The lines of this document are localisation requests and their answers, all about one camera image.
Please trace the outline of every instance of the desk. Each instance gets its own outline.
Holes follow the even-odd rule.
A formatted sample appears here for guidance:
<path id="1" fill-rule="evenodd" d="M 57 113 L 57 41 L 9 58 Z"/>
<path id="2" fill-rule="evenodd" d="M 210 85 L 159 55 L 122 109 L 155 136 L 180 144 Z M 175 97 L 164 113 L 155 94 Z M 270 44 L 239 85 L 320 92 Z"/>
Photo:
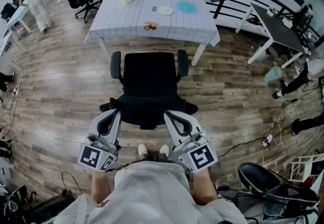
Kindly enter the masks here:
<path id="1" fill-rule="evenodd" d="M 180 11 L 179 2 L 192 3 L 195 12 Z M 173 13 L 165 16 L 154 11 L 155 7 L 160 6 L 171 7 Z M 207 44 L 215 46 L 220 41 L 213 15 L 205 0 L 133 0 L 127 5 L 121 4 L 119 0 L 103 0 L 85 41 L 98 41 L 110 60 L 104 41 L 131 36 L 198 42 L 200 45 L 191 62 L 192 66 L 197 64 Z"/>
<path id="2" fill-rule="evenodd" d="M 23 2 L 25 5 L 28 4 L 28 0 L 24 0 Z M 12 15 L 12 17 L 10 18 L 10 20 L 8 21 L 8 23 L 6 24 L 6 29 L 11 30 L 11 27 L 14 26 L 15 23 L 20 22 L 25 29 L 31 33 L 31 30 L 29 29 L 29 27 L 27 26 L 27 24 L 23 21 L 25 15 L 27 14 L 29 10 L 29 7 L 26 6 L 20 6 L 19 8 L 17 8 L 16 12 Z M 13 38 L 15 38 L 16 40 L 19 40 L 19 38 L 12 32 L 12 36 Z"/>
<path id="3" fill-rule="evenodd" d="M 256 4 L 251 4 L 250 9 L 242 19 L 240 26 L 235 30 L 236 33 L 241 30 L 251 12 L 254 12 L 254 14 L 259 18 L 269 36 L 269 40 L 254 53 L 254 55 L 248 60 L 248 64 L 253 63 L 259 56 L 265 54 L 266 49 L 269 48 L 274 42 L 298 51 L 298 54 L 284 63 L 281 68 L 287 67 L 304 53 L 304 48 L 301 45 L 295 31 L 285 27 L 281 21 L 281 17 L 278 15 L 274 15 L 273 17 L 269 16 L 266 9 Z"/>
<path id="4" fill-rule="evenodd" d="M 12 32 L 9 32 L 3 38 L 2 43 L 0 45 L 0 59 L 5 60 L 11 66 L 13 66 L 15 69 L 17 69 L 18 71 L 21 71 L 21 68 L 19 67 L 19 65 L 14 60 L 10 60 L 10 59 L 6 58 L 7 56 L 5 55 L 5 48 L 6 48 L 6 45 L 9 42 L 10 39 L 12 39 L 22 51 L 25 51 L 25 52 L 27 51 L 26 49 L 23 48 L 23 46 L 20 44 L 20 42 L 13 37 Z"/>

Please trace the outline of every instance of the woman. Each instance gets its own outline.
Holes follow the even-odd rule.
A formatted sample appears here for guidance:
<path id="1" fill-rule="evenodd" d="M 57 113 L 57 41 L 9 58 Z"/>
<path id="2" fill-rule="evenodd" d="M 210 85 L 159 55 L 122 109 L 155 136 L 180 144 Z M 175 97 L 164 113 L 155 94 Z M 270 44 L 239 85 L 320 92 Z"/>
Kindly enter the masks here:
<path id="1" fill-rule="evenodd" d="M 22 0 L 19 0 L 20 6 L 27 6 L 23 4 Z M 43 0 L 28 0 L 28 6 L 31 13 L 36 18 L 37 26 L 41 32 L 46 31 L 52 25 L 52 18 L 47 11 L 47 8 Z"/>

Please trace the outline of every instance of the sneaker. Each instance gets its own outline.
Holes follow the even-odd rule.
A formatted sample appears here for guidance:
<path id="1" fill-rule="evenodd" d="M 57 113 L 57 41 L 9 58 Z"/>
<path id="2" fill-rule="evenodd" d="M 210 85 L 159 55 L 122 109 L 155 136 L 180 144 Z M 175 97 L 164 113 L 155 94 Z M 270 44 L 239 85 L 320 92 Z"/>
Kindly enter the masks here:
<path id="1" fill-rule="evenodd" d="M 282 94 L 281 90 L 279 92 L 273 93 L 272 97 L 274 99 L 278 99 L 279 97 L 283 97 L 284 95 Z"/>
<path id="2" fill-rule="evenodd" d="M 299 119 L 296 119 L 292 124 L 292 135 L 298 135 L 299 131 L 296 131 L 296 126 L 298 125 Z"/>
<path id="3" fill-rule="evenodd" d="M 148 154 L 147 147 L 143 143 L 138 145 L 137 151 L 140 156 L 143 156 L 144 154 Z"/>
<path id="4" fill-rule="evenodd" d="M 170 147 L 166 144 L 162 145 L 162 147 L 160 148 L 160 154 L 165 154 L 167 157 L 169 155 L 170 152 Z"/>

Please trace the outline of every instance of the office chair armrest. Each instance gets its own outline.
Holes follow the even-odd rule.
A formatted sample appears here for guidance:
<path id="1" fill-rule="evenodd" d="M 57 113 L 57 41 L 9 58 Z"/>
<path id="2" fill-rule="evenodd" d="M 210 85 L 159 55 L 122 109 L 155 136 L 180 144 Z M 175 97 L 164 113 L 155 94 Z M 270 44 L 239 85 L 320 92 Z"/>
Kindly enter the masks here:
<path id="1" fill-rule="evenodd" d="M 110 75 L 112 78 L 119 79 L 121 84 L 124 83 L 122 73 L 120 72 L 120 58 L 122 54 L 120 52 L 114 52 L 110 61 Z"/>
<path id="2" fill-rule="evenodd" d="M 178 75 L 177 82 L 179 82 L 182 76 L 188 75 L 189 72 L 189 62 L 186 51 L 178 50 Z"/>

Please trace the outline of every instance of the white desk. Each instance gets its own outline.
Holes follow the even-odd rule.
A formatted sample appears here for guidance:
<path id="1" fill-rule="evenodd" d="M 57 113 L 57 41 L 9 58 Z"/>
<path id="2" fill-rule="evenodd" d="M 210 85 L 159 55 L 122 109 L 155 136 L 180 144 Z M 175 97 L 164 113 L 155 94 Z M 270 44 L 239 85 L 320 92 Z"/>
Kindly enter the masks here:
<path id="1" fill-rule="evenodd" d="M 187 2 L 195 7 L 194 11 L 184 12 L 179 8 Z M 154 11 L 154 7 L 160 6 L 171 7 L 173 13 L 166 16 Z M 192 66 L 197 64 L 207 44 L 215 46 L 220 41 L 205 0 L 133 0 L 127 5 L 121 4 L 119 0 L 103 0 L 85 41 L 98 41 L 110 60 L 104 41 L 131 36 L 198 42 L 200 45 L 191 62 Z"/>
<path id="2" fill-rule="evenodd" d="M 28 0 L 24 0 L 23 3 L 25 5 L 27 5 L 28 4 Z M 16 12 L 12 15 L 12 17 L 10 18 L 10 20 L 8 21 L 8 23 L 6 24 L 6 29 L 8 29 L 8 30 L 10 30 L 12 32 L 11 27 L 14 26 L 15 23 L 20 22 L 25 27 L 25 29 L 29 33 L 31 33 L 31 30 L 29 29 L 29 27 L 27 26 L 27 24 L 23 21 L 23 19 L 24 19 L 25 15 L 27 14 L 28 10 L 29 10 L 29 7 L 28 6 L 26 6 L 26 7 L 20 6 L 16 10 Z M 12 32 L 12 34 L 13 34 L 12 35 L 13 38 L 16 38 L 16 40 L 19 40 L 19 38 L 13 32 Z"/>
<path id="3" fill-rule="evenodd" d="M 26 49 L 24 49 L 24 47 L 21 45 L 21 43 L 13 37 L 12 32 L 9 32 L 3 38 L 2 43 L 0 45 L 0 59 L 5 60 L 11 66 L 13 66 L 15 69 L 17 69 L 18 71 L 21 71 L 21 67 L 14 60 L 8 59 L 7 56 L 5 55 L 5 48 L 6 48 L 6 45 L 10 39 L 12 39 L 22 51 L 25 51 L 25 52 L 27 51 Z"/>

